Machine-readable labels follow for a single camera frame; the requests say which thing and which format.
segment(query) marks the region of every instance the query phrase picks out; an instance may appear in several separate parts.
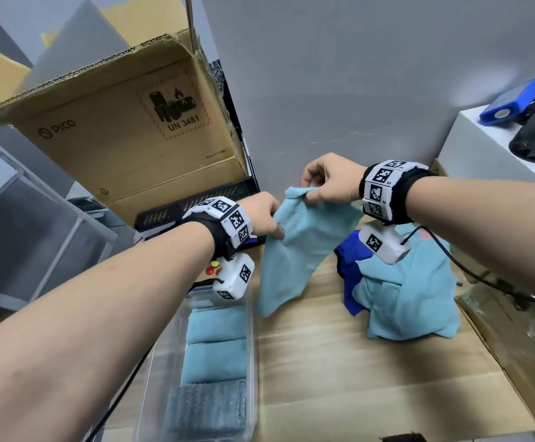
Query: folded towel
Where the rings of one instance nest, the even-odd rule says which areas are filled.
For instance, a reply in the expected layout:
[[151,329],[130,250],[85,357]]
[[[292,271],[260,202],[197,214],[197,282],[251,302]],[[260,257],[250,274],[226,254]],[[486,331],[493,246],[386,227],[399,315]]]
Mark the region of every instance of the folded towel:
[[188,344],[241,339],[247,336],[245,305],[193,309],[188,320],[185,341]]
[[371,258],[374,253],[364,245],[359,238],[359,231],[354,231],[346,238],[337,248],[337,272],[343,279],[343,304],[351,316],[355,316],[366,307],[358,303],[353,298],[353,289],[362,280],[360,267],[357,265],[358,260]]
[[185,349],[182,386],[247,377],[247,339],[191,344]]
[[289,187],[286,200],[273,216],[285,237],[278,240],[268,236],[266,240],[257,300],[257,311],[262,316],[299,297],[316,267],[364,216],[350,204],[306,204],[303,197],[313,189]]
[[171,440],[240,436],[246,403],[246,380],[180,386],[169,395],[165,431]]
[[[413,229],[411,224],[396,227],[404,236]],[[410,242],[411,251],[395,265],[378,258],[357,262],[364,278],[353,290],[353,298],[370,310],[367,336],[402,340],[438,334],[453,338],[460,315],[450,261],[430,238],[422,239],[416,233]],[[447,242],[442,244],[449,248]]]

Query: red dashed border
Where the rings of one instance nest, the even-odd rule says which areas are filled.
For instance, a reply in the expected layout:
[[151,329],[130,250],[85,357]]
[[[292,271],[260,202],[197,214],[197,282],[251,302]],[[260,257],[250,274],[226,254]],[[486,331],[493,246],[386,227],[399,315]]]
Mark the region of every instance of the red dashed border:
[[209,125],[212,124],[212,119],[210,118],[210,114],[208,113],[208,110],[206,109],[206,106],[202,102],[202,97],[200,96],[200,91],[198,90],[198,88],[196,88],[196,84],[194,83],[194,80],[190,76],[189,71],[187,69],[185,69],[184,70],[184,74],[187,76],[188,81],[190,82],[190,85],[191,85],[191,88],[192,88],[192,91],[193,91],[194,100],[196,101],[196,107],[198,107],[200,110],[202,110],[202,114],[206,118],[206,121],[203,124],[200,124],[199,126],[195,126],[195,127],[189,128],[188,130],[184,130],[184,131],[181,131],[181,132],[176,133],[176,134],[170,134],[170,131],[167,129],[167,126],[164,126],[158,120],[157,115],[155,114],[155,112],[151,111],[147,107],[147,104],[143,101],[143,92],[144,91],[148,91],[152,87],[158,87],[162,83],[169,82],[169,81],[177,78],[179,76],[177,71],[174,71],[173,74],[170,75],[170,76],[166,76],[163,79],[159,79],[159,80],[157,80],[155,82],[149,83],[149,84],[145,85],[144,87],[141,87],[141,88],[139,88],[137,90],[137,97],[139,99],[139,103],[141,104],[143,109],[146,111],[147,116],[149,116],[149,118],[151,118],[153,124],[155,124],[155,127],[157,128],[159,133],[165,138],[166,141],[172,140],[174,138],[178,138],[178,137],[180,137],[182,135],[185,135],[187,133],[193,132],[194,130],[198,130],[198,129],[202,128],[202,127],[209,126]]

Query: person's right arm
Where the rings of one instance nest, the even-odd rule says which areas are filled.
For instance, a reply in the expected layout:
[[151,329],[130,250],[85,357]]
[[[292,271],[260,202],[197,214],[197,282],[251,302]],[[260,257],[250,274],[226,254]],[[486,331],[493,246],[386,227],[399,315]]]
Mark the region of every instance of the person's right arm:
[[[309,163],[307,201],[360,200],[366,167],[327,154]],[[498,276],[535,296],[535,183],[426,177],[407,195],[407,213]]]

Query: blue device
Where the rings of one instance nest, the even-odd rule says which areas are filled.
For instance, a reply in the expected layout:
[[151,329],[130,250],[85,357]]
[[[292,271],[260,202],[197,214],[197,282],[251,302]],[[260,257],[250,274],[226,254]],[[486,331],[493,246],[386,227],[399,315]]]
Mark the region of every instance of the blue device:
[[492,126],[522,114],[535,99],[535,79],[508,89],[480,114],[478,121],[483,126]]

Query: person's left hand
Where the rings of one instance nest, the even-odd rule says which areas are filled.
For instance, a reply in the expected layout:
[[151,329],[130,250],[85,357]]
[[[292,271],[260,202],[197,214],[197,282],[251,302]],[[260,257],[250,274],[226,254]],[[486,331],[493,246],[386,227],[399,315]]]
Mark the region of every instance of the person's left hand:
[[249,219],[251,219],[253,234],[256,236],[270,234],[276,238],[284,238],[284,230],[273,219],[280,203],[269,192],[260,192],[239,200],[237,203],[245,209]]

